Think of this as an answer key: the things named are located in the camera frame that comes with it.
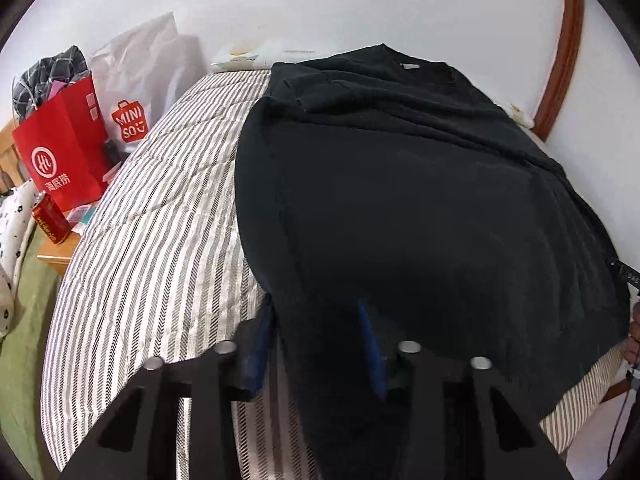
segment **wooden table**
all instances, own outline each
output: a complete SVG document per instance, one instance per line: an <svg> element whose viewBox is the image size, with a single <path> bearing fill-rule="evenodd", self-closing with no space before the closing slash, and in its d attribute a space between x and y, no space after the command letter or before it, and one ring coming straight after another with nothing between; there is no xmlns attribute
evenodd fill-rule
<svg viewBox="0 0 640 480"><path fill-rule="evenodd" d="M73 232L64 242L58 245L54 244L48 238L45 238L38 251L38 259L56 269L56 272L60 276L64 276L66 268L71 261L71 256L76 250L76 245L78 245L79 241L80 235Z"/></svg>

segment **can top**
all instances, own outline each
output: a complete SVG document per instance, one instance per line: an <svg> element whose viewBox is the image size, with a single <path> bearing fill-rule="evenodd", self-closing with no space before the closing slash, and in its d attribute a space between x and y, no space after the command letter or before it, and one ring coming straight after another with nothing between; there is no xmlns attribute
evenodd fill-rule
<svg viewBox="0 0 640 480"><path fill-rule="evenodd" d="M31 206L32 211L40 205L40 203L44 200L44 197L46 197L46 195L47 195L46 191L41 191L38 193L38 196L36 197L36 201Z"/></svg>

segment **metal bolt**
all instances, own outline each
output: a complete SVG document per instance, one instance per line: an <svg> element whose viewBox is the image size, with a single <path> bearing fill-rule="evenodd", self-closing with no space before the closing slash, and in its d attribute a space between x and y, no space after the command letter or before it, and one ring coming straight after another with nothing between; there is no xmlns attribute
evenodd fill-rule
<svg viewBox="0 0 640 480"><path fill-rule="evenodd" d="M219 341L213 345L216 354L232 354L238 349L238 345L233 341Z"/></svg>
<svg viewBox="0 0 640 480"><path fill-rule="evenodd" d="M398 350L403 354L417 354L422 350L422 347L420 346L420 343L406 340L398 343Z"/></svg>
<svg viewBox="0 0 640 480"><path fill-rule="evenodd" d="M142 367L146 370L158 370L158 368L161 368L163 364L164 359L158 357L157 355L154 355L153 357L147 359Z"/></svg>
<svg viewBox="0 0 640 480"><path fill-rule="evenodd" d="M476 370L488 370L492 364L486 357L479 356L471 359L471 366Z"/></svg>

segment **green bedding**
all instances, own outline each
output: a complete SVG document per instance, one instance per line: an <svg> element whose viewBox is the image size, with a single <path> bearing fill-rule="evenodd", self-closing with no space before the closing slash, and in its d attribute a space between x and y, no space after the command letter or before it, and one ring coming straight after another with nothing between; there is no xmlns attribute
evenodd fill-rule
<svg viewBox="0 0 640 480"><path fill-rule="evenodd" d="M0 343L0 431L34 480L58 476L40 429L40 380L60 276L37 259L35 229L22 263L14 329Z"/></svg>

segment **finger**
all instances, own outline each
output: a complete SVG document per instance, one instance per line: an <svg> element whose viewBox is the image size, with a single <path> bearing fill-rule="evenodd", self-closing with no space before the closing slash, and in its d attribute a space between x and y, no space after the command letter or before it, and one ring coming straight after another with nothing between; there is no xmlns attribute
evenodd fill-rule
<svg viewBox="0 0 640 480"><path fill-rule="evenodd" d="M632 338L627 339L625 343L625 351L637 354L640 352L640 343Z"/></svg>
<svg viewBox="0 0 640 480"><path fill-rule="evenodd" d="M640 323L632 321L629 325L629 333L633 339L640 341Z"/></svg>
<svg viewBox="0 0 640 480"><path fill-rule="evenodd" d="M629 350L625 352L625 359L632 365L640 363L640 356L636 352L630 352Z"/></svg>

